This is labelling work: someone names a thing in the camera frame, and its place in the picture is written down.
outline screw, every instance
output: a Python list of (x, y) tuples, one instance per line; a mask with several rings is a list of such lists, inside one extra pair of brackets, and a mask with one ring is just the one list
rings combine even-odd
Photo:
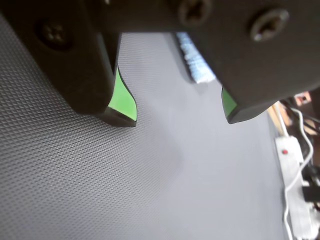
[(285, 9), (267, 11), (254, 21), (250, 37), (255, 42), (270, 40), (284, 29), (288, 21), (289, 13)]
[(44, 44), (55, 50), (66, 50), (71, 45), (66, 29), (56, 21), (39, 22), (36, 25), (36, 34)]
[(202, 24), (210, 15), (212, 0), (182, 0), (178, 6), (180, 22), (187, 27)]

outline gray textured mat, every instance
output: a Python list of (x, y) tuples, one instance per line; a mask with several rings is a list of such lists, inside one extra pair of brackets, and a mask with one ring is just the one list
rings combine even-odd
[(282, 240), (266, 114), (225, 120), (166, 34), (125, 34), (136, 128), (75, 114), (0, 18), (1, 240)]

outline green finger pad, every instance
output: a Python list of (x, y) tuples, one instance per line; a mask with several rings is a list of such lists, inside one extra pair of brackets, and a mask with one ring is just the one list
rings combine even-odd
[(225, 89), (222, 90), (222, 106), (226, 117), (228, 117), (237, 106), (235, 100)]
[(136, 101), (126, 88), (119, 73), (119, 68), (116, 69), (113, 95), (108, 107), (122, 113), (134, 121), (137, 120)]

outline blue object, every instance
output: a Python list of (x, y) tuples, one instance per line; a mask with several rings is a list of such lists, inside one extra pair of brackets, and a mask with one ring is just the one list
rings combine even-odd
[(216, 75), (201, 56), (189, 35), (185, 32), (177, 32), (176, 36), (193, 80), (197, 84), (209, 83), (215, 80)]

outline power strip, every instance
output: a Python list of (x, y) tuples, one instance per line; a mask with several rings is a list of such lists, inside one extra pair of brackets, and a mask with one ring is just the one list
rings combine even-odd
[[(275, 139), (277, 154), (280, 161), (284, 185), (288, 186), (298, 173), (304, 161), (298, 140), (293, 136)], [(297, 239), (314, 240), (319, 232), (319, 216), (311, 203), (305, 202), (302, 187), (308, 183), (300, 174), (293, 188), (288, 192), (289, 216), (292, 233)]]

